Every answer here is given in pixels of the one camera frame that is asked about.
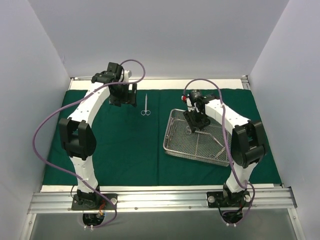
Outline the silver surgical scissors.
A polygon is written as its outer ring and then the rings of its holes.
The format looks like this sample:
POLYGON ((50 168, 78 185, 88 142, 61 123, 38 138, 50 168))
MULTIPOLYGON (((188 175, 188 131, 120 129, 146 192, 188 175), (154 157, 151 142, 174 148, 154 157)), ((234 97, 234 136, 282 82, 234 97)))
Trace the silver surgical scissors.
POLYGON ((148 109, 148 94, 145 94, 144 98, 144 109, 140 112, 142 116, 149 116, 151 111, 148 109))

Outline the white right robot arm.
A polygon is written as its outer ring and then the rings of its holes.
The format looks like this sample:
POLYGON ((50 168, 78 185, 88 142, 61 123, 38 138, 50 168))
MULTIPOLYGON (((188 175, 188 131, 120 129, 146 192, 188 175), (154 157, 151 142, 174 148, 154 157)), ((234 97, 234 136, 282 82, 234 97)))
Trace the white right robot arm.
POLYGON ((181 96, 187 110, 183 113, 190 131, 202 130, 215 120, 222 127, 222 136, 231 167, 222 193, 223 203, 234 206, 240 201, 239 192, 248 187, 253 169, 268 152, 265 129, 261 121, 252 121, 213 95, 198 93, 181 96))

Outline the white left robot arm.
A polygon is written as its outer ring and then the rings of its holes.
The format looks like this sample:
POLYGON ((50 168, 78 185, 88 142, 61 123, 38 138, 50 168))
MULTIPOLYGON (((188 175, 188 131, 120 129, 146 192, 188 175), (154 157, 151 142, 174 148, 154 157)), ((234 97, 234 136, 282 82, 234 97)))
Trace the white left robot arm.
POLYGON ((97 73, 94 83, 90 84, 86 92, 87 99, 82 100, 76 110, 68 118, 59 121, 59 135, 62 148, 69 156, 75 174, 81 177, 77 181, 77 197, 90 210, 100 206, 101 197, 95 191, 99 190, 99 183, 95 176, 92 155, 96 150, 97 141, 92 131, 93 121, 105 100, 120 107, 122 104, 136 106, 137 84, 129 90, 130 70, 121 74, 119 82, 123 84, 103 86, 111 79, 110 73, 97 73))

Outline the metal mesh instrument tray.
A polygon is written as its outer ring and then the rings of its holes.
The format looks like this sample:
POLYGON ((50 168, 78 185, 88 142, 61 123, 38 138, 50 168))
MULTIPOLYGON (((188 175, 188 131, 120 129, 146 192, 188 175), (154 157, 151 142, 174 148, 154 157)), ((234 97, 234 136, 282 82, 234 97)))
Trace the metal mesh instrument tray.
POLYGON ((226 150, 222 160, 211 158, 213 153, 213 137, 221 143, 224 142, 222 125, 211 119, 207 130, 211 135, 187 134, 186 127, 189 126, 183 115, 183 110, 172 109, 168 118, 168 123, 163 140, 164 152, 168 155, 185 158, 189 160, 214 164, 227 167, 230 162, 226 150))

